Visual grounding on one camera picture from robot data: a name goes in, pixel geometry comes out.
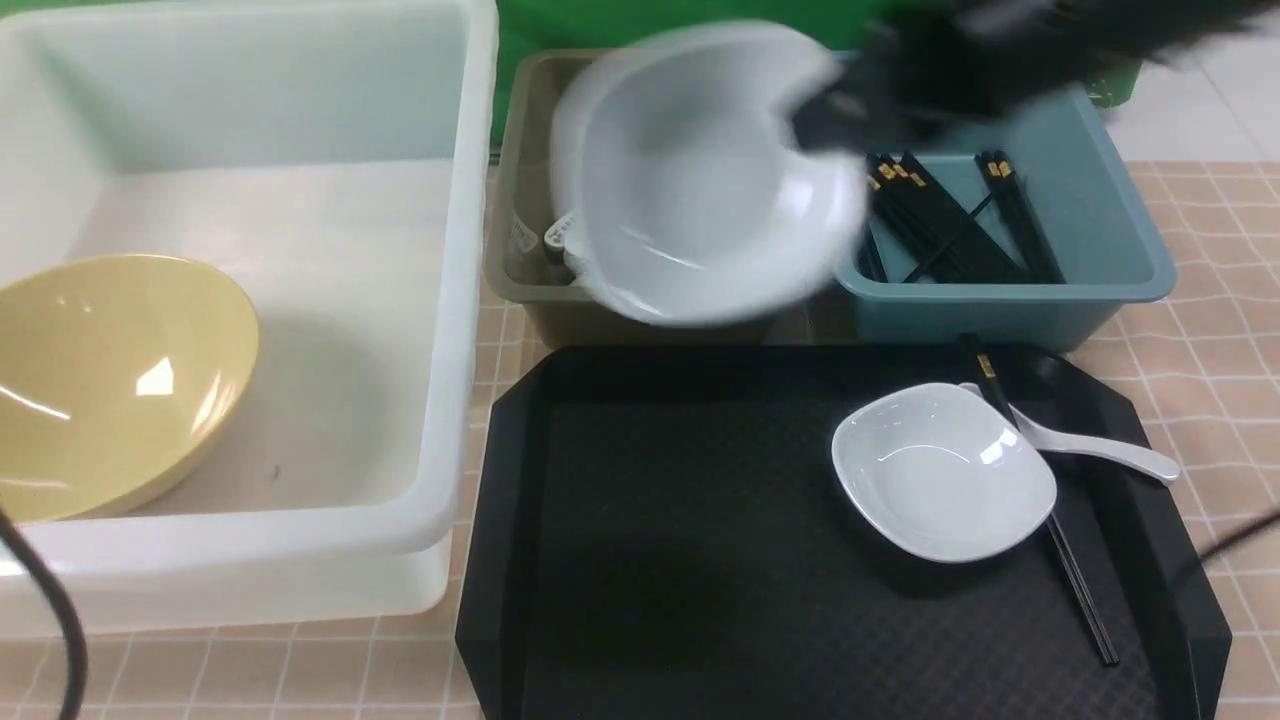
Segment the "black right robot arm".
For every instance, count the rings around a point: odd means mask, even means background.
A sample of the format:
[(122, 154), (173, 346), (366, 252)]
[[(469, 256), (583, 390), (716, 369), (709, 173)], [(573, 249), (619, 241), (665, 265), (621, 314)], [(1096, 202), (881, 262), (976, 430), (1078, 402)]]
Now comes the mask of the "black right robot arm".
[(863, 46), (788, 114), (800, 150), (933, 143), (1134, 61), (1248, 33), (1274, 1), (928, 1), (868, 26)]

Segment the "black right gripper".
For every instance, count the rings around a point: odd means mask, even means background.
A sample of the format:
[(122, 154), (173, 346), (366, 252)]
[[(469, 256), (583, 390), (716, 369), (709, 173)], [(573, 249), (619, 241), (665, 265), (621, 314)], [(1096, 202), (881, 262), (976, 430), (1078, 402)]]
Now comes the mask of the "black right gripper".
[(1059, 85), (1052, 10), (910, 10), (873, 24), (838, 72), (795, 105), (804, 152), (929, 142), (992, 123)]

